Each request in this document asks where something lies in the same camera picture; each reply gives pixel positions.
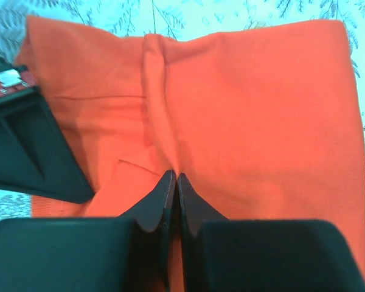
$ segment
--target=table surface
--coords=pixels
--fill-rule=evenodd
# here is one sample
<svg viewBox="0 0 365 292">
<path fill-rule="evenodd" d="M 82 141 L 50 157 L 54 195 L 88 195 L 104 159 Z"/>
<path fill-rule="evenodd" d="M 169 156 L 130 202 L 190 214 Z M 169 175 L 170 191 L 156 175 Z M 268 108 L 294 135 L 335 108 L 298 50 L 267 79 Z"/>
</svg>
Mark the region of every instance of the table surface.
<svg viewBox="0 0 365 292">
<path fill-rule="evenodd" d="M 365 137 L 365 0 L 0 0 L 0 56 L 14 59 L 29 14 L 95 26 L 120 37 L 156 32 L 181 41 L 309 19 L 341 20 L 352 48 Z M 28 216 L 30 196 L 0 190 L 0 220 Z"/>
</svg>

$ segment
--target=fern pattern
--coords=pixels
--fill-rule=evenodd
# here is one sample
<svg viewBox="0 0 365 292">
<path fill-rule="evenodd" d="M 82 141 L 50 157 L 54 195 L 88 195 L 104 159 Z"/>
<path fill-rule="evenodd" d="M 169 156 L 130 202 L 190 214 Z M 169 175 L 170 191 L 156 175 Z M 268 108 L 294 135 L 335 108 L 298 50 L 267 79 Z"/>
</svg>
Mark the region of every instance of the fern pattern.
<svg viewBox="0 0 365 292">
<path fill-rule="evenodd" d="M 0 0 L 0 57 L 14 59 L 28 15 L 99 27 L 119 37 L 160 33 L 184 41 L 216 31 L 338 19 L 349 38 L 365 137 L 365 0 Z M 0 219 L 29 215 L 28 196 L 0 190 Z"/>
</svg>

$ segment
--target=orange shirt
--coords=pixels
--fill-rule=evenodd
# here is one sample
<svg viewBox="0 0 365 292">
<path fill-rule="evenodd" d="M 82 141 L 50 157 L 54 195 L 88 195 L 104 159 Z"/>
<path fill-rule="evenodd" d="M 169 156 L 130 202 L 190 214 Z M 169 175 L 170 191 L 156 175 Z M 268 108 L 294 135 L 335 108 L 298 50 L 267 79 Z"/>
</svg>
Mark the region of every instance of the orange shirt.
<svg viewBox="0 0 365 292">
<path fill-rule="evenodd" d="M 93 188 L 34 216 L 117 216 L 164 171 L 230 219 L 321 219 L 365 280 L 365 152 L 346 31 L 307 21 L 177 42 L 35 16 L 28 65 Z M 183 290 L 173 244 L 172 291 Z"/>
</svg>

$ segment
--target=blue leaf pattern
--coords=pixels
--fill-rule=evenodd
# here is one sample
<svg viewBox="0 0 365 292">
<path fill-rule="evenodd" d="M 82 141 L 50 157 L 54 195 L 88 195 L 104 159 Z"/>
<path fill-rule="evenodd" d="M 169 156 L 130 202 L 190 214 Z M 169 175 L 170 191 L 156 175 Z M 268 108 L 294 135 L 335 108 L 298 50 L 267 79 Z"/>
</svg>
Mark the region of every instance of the blue leaf pattern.
<svg viewBox="0 0 365 292">
<path fill-rule="evenodd" d="M 14 59 L 30 14 L 99 27 L 119 37 L 160 33 L 181 41 L 217 31 L 340 20 L 349 37 L 365 137 L 365 0 L 0 0 L 0 56 Z M 29 198 L 0 190 L 0 220 L 30 216 Z"/>
</svg>

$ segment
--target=folded shirt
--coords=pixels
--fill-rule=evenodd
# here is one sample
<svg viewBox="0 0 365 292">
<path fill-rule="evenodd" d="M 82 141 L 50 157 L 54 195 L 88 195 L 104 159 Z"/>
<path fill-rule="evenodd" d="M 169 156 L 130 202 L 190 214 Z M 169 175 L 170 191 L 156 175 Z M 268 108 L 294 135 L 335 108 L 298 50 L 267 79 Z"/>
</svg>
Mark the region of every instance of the folded shirt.
<svg viewBox="0 0 365 292">
<path fill-rule="evenodd" d="M 36 217 L 118 216 L 173 169 L 230 219 L 320 219 L 365 280 L 365 151 L 346 30 L 307 21 L 188 42 L 30 16 L 38 80 L 96 195 Z M 173 242 L 172 291 L 183 290 Z"/>
</svg>

